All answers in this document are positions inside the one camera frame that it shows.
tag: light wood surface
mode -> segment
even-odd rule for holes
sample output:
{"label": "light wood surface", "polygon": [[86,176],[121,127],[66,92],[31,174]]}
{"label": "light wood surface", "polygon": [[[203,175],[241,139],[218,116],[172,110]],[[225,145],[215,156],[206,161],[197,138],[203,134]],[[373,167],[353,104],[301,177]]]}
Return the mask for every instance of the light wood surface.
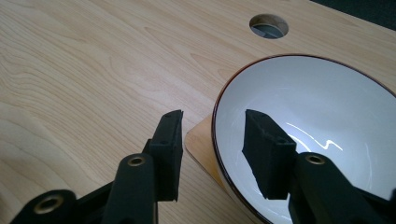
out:
{"label": "light wood surface", "polygon": [[[289,33],[254,35],[261,13]],[[45,191],[103,186],[162,114],[182,109],[185,136],[239,68],[282,53],[342,61],[396,91],[396,33],[305,0],[0,0],[0,222]],[[249,223],[191,154],[160,222]]]}

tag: metal screw head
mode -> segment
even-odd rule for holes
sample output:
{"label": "metal screw head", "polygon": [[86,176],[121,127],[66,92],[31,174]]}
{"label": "metal screw head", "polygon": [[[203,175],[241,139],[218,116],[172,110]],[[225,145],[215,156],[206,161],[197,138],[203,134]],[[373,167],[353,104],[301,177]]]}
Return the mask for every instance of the metal screw head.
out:
{"label": "metal screw head", "polygon": [[64,203],[64,197],[62,195],[50,195],[36,204],[34,211],[38,215],[47,214],[60,207],[62,203]]}

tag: black plastic part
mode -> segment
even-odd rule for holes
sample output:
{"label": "black plastic part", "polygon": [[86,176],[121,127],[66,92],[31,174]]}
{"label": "black plastic part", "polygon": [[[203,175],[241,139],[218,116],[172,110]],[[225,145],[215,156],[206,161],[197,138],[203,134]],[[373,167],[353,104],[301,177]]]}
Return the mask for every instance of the black plastic part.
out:
{"label": "black plastic part", "polygon": [[[385,223],[327,157],[312,152],[301,153],[297,156],[293,174],[303,195],[291,194],[292,201],[296,203],[298,200],[294,199],[306,198],[316,223]],[[297,211],[291,217],[293,222],[298,222],[295,217],[303,216]]]}
{"label": "black plastic part", "polygon": [[76,223],[100,223],[112,185],[113,182],[110,182],[78,199],[75,209]]}
{"label": "black plastic part", "polygon": [[73,223],[76,195],[67,189],[43,193],[29,203],[11,221],[11,224],[66,224]]}
{"label": "black plastic part", "polygon": [[286,199],[296,143],[266,114],[246,111],[244,153],[264,198]]}
{"label": "black plastic part", "polygon": [[181,120],[183,112],[169,112],[160,120],[148,147],[143,150],[155,160],[157,201],[177,201],[183,146]]}
{"label": "black plastic part", "polygon": [[154,162],[145,153],[125,157],[117,171],[102,224],[158,223]]}

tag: wooden board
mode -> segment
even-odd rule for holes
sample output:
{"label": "wooden board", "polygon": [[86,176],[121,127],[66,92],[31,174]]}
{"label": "wooden board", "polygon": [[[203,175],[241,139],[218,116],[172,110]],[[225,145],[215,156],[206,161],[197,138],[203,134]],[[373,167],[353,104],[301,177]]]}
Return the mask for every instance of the wooden board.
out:
{"label": "wooden board", "polygon": [[211,134],[212,117],[208,116],[186,134],[186,149],[204,169],[224,188],[219,176]]}

